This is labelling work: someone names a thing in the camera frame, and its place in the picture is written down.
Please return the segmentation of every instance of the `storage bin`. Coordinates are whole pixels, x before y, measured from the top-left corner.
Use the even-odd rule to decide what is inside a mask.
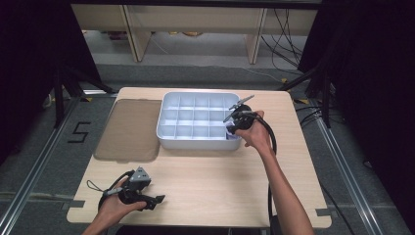
[[[239,101],[233,93],[169,92],[162,99],[157,135],[166,149],[236,150],[223,120]]]

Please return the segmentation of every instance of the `black clamp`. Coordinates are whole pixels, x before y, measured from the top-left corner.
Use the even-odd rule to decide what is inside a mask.
[[[128,179],[122,183],[121,187],[113,188],[114,185],[117,184],[125,175],[128,176]],[[157,204],[160,204],[162,202],[165,195],[156,196],[155,198],[143,195],[143,189],[149,186],[151,181],[152,179],[143,167],[138,167],[135,171],[128,171],[124,175],[122,175],[110,189],[104,191],[99,207],[109,196],[111,196],[112,194],[118,194],[119,199],[124,204],[146,202],[147,206],[138,211],[153,210]]]
[[[257,113],[253,112],[249,106],[244,104],[246,101],[250,100],[253,97],[254,95],[251,95],[245,99],[242,99],[231,108],[229,108],[229,110],[235,110],[232,112],[232,114],[226,117],[223,122],[228,121],[230,118],[233,119],[232,124],[226,125],[226,129],[230,133],[235,134],[237,129],[249,129],[253,125],[254,120],[257,117]]]

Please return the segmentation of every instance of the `wooden table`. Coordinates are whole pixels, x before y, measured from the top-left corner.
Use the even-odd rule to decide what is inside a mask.
[[[162,100],[169,91],[232,92],[241,98],[254,94],[247,105],[264,110],[264,119],[275,132],[278,162],[311,220],[313,227],[331,225],[330,216],[317,216],[327,209],[300,124],[288,93],[257,90],[200,90],[172,88],[122,88],[117,99]],[[136,225],[179,225],[218,227],[269,226],[267,214],[268,180],[254,148],[236,151],[186,151],[160,148],[151,163],[121,164],[94,157],[80,182],[75,201],[82,208],[70,208],[68,221],[89,223],[97,212],[101,193],[87,187],[92,180],[108,188],[121,174],[142,166],[152,177],[144,193],[165,195],[153,211],[134,211],[120,223]]]

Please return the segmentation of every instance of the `metal frame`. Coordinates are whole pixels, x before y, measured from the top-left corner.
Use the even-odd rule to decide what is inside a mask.
[[[23,185],[16,193],[15,198],[8,206],[6,212],[2,215],[0,220],[0,232],[2,235],[10,234],[12,231],[15,223],[19,218],[19,215],[24,208],[25,203],[27,202],[27,199],[30,196],[30,192],[40,178],[40,175],[42,174],[46,164],[49,162],[52,152],[54,151],[61,137],[61,133],[65,129],[68,119],[76,105],[79,103],[79,100],[80,98],[72,98],[69,101],[68,107],[66,108],[67,114],[61,121],[61,124],[58,127],[54,128],[52,131],[51,136],[49,137],[48,141],[42,149],[42,152],[40,153],[29,174],[24,180]]]
[[[317,106],[317,103],[313,100],[310,100],[311,106]],[[347,160],[343,155],[342,150],[339,147],[339,144],[336,141],[336,138],[330,128],[324,123],[324,120],[319,118],[317,120],[318,127],[323,134],[324,139],[329,146],[330,152],[332,153],[333,159],[336,162],[336,165],[339,168],[339,171],[342,175],[342,178],[345,182],[346,188],[356,205],[357,211],[360,214],[360,217],[368,231],[369,234],[384,234],[378,219],[376,218],[373,210],[371,209],[365,195],[360,189],[359,184],[357,183],[356,178],[351,172],[350,167],[348,166]]]

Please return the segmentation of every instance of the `hand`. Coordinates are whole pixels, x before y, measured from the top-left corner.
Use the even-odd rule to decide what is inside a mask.
[[[120,180],[115,188],[120,187],[125,180],[126,178]],[[111,195],[101,205],[94,221],[92,221],[83,234],[100,234],[109,227],[119,223],[130,212],[141,210],[146,206],[146,202],[126,205],[119,200],[118,194]]]
[[[256,113],[263,118],[263,111],[256,111]],[[253,146],[258,151],[272,149],[269,133],[258,120],[254,120],[251,128],[247,130],[238,129],[235,131],[235,134],[241,136],[245,139],[245,141],[247,141],[245,147]]]

